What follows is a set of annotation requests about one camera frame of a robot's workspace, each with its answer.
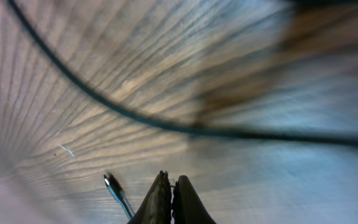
white scratch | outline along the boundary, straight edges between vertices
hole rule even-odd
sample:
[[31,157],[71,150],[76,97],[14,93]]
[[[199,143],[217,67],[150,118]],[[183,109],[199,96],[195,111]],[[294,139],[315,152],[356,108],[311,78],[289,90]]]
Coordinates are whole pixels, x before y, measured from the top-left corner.
[[64,147],[63,145],[60,145],[60,147],[61,147],[62,149],[64,149],[65,151],[69,152],[69,153],[71,154],[71,156],[72,156],[73,158],[75,158],[74,154],[73,154],[69,149],[67,149],[67,148]]

wood grain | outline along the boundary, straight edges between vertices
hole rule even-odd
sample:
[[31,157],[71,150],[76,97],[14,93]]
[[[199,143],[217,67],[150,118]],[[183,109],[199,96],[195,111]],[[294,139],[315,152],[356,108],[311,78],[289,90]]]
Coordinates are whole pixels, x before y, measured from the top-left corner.
[[[358,3],[19,2],[83,80],[145,114],[358,132]],[[217,223],[358,223],[358,149],[135,123],[63,78],[0,1],[0,222],[125,223],[106,170],[135,209],[167,170]]]

wire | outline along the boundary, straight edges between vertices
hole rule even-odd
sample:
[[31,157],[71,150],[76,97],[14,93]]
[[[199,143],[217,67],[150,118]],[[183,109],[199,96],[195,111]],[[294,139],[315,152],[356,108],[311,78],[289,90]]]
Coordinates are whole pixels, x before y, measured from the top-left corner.
[[136,111],[131,111],[119,103],[108,100],[102,94],[97,93],[83,81],[81,81],[64,63],[49,49],[47,44],[38,35],[30,22],[23,15],[15,0],[7,0],[8,4],[20,20],[24,29],[30,34],[34,42],[43,50],[47,57],[60,69],[62,74],[73,82],[79,89],[84,91],[89,97],[110,108],[111,110],[133,119],[134,121],[147,124],[156,128],[162,128],[169,131],[193,134],[197,136],[214,136],[239,139],[264,139],[277,141],[297,141],[313,142],[325,144],[339,144],[358,147],[358,133],[324,133],[322,131],[274,131],[274,130],[251,130],[235,128],[200,128],[186,124],[166,121],[159,118],[145,116]]

thin wire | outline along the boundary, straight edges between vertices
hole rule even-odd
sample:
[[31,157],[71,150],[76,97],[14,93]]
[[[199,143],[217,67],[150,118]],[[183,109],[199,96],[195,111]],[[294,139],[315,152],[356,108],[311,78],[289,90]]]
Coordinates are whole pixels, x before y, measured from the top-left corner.
[[30,22],[23,15],[15,0],[7,0],[8,4],[20,20],[24,29],[30,34],[34,42],[43,50],[47,57],[60,69],[62,75],[66,76],[79,89],[84,91],[89,97],[110,108],[111,110],[133,119],[134,121],[162,128],[168,131],[177,131],[181,133],[193,134],[197,136],[213,136],[225,138],[239,138],[239,139],[264,139],[276,141],[298,141],[298,142],[313,142],[325,144],[339,144],[345,146],[358,147],[358,133],[324,133],[322,131],[278,131],[278,130],[251,130],[251,129],[234,129],[234,128],[198,128],[187,124],[175,123],[159,118],[152,118],[140,114],[136,111],[131,111],[119,103],[110,101],[102,94],[97,93],[92,88],[81,81],[64,63],[48,48],[46,43],[38,35],[35,29],[30,25]]

curved cable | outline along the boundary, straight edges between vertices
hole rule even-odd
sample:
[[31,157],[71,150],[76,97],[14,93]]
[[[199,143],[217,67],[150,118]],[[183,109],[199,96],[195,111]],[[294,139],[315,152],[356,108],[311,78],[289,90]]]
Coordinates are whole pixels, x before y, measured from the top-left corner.
[[298,141],[298,142],[314,142],[325,144],[339,144],[346,146],[358,147],[358,133],[324,133],[322,131],[274,131],[274,130],[250,130],[250,129],[235,129],[235,128],[199,128],[187,124],[175,123],[173,121],[166,121],[159,118],[152,118],[140,114],[136,111],[131,111],[119,103],[108,100],[102,94],[97,93],[83,81],[81,81],[64,63],[49,49],[46,43],[38,35],[30,22],[16,4],[15,0],[7,0],[8,4],[14,11],[17,18],[20,20],[24,29],[30,34],[34,42],[43,50],[45,55],[60,69],[62,74],[66,76],[74,85],[85,92],[89,97],[110,108],[111,110],[130,118],[134,121],[162,128],[169,131],[177,131],[181,133],[193,134],[197,136],[215,136],[225,138],[239,138],[239,139],[264,139],[277,141]]

